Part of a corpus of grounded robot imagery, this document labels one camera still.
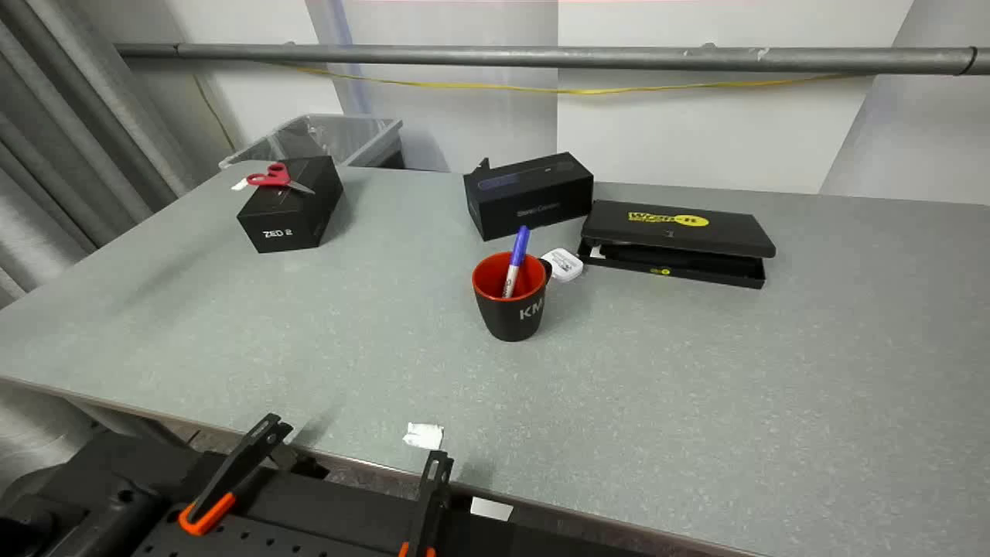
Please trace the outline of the blue marker pen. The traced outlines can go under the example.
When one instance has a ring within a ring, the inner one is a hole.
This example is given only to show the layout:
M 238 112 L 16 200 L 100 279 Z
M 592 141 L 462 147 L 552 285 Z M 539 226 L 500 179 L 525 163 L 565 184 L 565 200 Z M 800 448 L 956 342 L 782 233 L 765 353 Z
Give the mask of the blue marker pen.
M 500 291 L 503 296 L 514 296 L 521 268 L 525 262 L 525 249 L 530 249 L 530 226 L 521 226 L 515 239 L 514 239 L 511 260 L 506 260 L 506 273 L 503 273 L 503 291 Z

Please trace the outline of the black cup red inside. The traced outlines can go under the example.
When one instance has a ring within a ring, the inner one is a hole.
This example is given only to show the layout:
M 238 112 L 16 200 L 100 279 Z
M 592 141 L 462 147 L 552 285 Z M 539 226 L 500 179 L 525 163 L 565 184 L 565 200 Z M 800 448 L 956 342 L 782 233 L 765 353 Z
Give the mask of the black cup red inside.
M 514 295 L 503 295 L 506 267 L 511 254 L 478 260 L 470 273 L 474 299 L 491 339 L 530 342 L 543 316 L 552 273 L 539 258 L 525 258 Z

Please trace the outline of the small white object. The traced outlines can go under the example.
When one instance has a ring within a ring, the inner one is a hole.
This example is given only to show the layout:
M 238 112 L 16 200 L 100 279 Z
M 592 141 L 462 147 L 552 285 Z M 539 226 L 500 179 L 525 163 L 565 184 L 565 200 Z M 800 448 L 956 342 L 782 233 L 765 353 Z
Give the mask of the small white object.
M 576 281 L 584 273 L 584 262 L 565 249 L 554 249 L 543 254 L 554 281 Z

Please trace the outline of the black rectangular box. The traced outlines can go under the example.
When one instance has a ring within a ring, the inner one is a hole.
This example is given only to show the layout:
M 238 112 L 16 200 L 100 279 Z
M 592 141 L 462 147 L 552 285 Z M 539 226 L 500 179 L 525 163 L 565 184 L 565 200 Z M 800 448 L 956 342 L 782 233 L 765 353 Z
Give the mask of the black rectangular box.
M 478 162 L 464 178 L 468 215 L 482 242 L 514 234 L 521 226 L 552 226 L 592 212 L 594 174 L 569 152 L 503 168 Z

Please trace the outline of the white tape piece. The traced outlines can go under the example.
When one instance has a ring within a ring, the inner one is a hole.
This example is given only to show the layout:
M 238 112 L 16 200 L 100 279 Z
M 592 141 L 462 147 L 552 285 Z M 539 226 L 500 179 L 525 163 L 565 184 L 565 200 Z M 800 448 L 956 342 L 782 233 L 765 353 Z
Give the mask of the white tape piece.
M 438 425 L 416 425 L 416 420 L 408 420 L 406 425 L 406 435 L 403 435 L 403 444 L 410 445 L 410 448 L 438 448 L 443 445 L 443 438 L 444 431 Z

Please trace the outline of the right black orange clamp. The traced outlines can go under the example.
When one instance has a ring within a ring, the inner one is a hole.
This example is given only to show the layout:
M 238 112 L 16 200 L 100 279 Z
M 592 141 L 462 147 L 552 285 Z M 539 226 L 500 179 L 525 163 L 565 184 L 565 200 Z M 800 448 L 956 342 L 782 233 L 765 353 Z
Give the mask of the right black orange clamp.
M 447 477 L 455 459 L 443 448 L 434 448 L 423 461 L 416 481 L 416 497 L 408 519 L 408 536 L 399 546 L 395 557 L 437 557 L 437 536 L 447 504 Z

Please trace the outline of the black orange clamp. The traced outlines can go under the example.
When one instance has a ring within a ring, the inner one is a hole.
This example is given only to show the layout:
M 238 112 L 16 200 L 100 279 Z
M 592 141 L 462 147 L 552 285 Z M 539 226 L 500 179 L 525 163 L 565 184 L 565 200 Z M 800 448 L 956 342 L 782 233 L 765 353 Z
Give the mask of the black orange clamp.
M 443 448 L 434 448 L 423 461 L 416 481 L 416 497 L 408 519 L 408 536 L 399 546 L 395 557 L 437 557 L 437 536 L 447 504 L 447 477 L 455 459 Z
M 218 461 L 206 486 L 178 511 L 175 527 L 204 538 L 238 504 L 238 488 L 259 470 L 259 464 L 282 445 L 292 425 L 278 416 L 262 416 L 238 445 Z

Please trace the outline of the flat black box yellow logo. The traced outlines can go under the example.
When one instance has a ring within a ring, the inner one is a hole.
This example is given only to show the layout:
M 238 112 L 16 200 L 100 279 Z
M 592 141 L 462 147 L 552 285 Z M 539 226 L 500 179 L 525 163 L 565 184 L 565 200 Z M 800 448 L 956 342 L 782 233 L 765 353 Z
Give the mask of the flat black box yellow logo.
M 594 200 L 577 258 L 592 267 L 760 289 L 777 246 L 753 215 Z

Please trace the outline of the white sticker label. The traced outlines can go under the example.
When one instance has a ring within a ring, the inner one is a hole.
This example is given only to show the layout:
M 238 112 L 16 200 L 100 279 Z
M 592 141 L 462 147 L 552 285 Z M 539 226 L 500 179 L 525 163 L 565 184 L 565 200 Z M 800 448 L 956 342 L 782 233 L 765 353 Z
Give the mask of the white sticker label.
M 506 522 L 514 514 L 514 504 L 491 503 L 491 497 L 470 497 L 470 514 Z

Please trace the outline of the black hexagonal box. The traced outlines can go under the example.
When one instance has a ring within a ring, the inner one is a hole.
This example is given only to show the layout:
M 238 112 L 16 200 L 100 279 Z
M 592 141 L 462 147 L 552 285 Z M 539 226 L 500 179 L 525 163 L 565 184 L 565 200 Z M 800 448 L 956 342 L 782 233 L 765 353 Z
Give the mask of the black hexagonal box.
M 327 155 L 282 158 L 292 178 L 308 187 L 308 196 L 289 190 L 250 190 L 238 212 L 238 226 L 259 254 L 319 249 L 330 224 L 342 184 Z

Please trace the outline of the grey plastic bin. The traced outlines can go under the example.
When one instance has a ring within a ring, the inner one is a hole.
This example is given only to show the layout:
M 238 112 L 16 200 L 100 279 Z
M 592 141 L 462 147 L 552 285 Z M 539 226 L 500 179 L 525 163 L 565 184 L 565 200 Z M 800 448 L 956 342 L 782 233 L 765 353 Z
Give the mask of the grey plastic bin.
M 406 168 L 403 120 L 368 114 L 301 114 L 256 142 L 223 158 L 223 168 L 241 162 L 282 162 L 330 155 L 337 168 Z

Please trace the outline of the red scissors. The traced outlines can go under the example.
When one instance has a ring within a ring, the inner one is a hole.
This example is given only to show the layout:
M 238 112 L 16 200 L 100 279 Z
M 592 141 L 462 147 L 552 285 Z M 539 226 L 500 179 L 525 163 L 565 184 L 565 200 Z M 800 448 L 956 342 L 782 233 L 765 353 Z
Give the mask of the red scissors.
M 282 162 L 269 163 L 259 174 L 247 174 L 245 179 L 234 184 L 234 190 L 289 190 L 289 193 L 308 196 L 308 187 L 298 184 Z

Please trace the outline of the left black orange clamp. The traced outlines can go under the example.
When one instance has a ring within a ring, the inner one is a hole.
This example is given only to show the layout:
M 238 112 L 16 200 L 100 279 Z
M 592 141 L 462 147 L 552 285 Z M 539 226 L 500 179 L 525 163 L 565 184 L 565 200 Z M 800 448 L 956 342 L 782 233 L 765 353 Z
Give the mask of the left black orange clamp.
M 292 425 L 278 416 L 262 416 L 238 445 L 218 461 L 206 486 L 178 511 L 175 527 L 204 538 L 238 504 L 238 488 L 259 470 L 259 464 L 282 445 Z

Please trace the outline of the grey metal pipe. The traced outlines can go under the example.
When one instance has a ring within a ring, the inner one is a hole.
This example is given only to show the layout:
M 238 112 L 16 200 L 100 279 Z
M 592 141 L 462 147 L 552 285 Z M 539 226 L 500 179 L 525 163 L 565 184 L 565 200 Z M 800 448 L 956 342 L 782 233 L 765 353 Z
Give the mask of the grey metal pipe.
M 482 66 L 581 71 L 952 74 L 988 77 L 988 46 L 322 46 L 117 43 L 123 59 Z

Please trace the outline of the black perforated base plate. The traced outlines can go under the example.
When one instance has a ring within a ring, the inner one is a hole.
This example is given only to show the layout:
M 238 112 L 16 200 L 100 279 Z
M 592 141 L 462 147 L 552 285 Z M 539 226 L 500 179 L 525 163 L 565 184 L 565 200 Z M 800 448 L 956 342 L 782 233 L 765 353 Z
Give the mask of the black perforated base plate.
M 217 453 L 100 435 L 4 491 L 0 557 L 410 557 L 413 503 L 273 468 L 189 536 L 178 514 L 217 468 Z

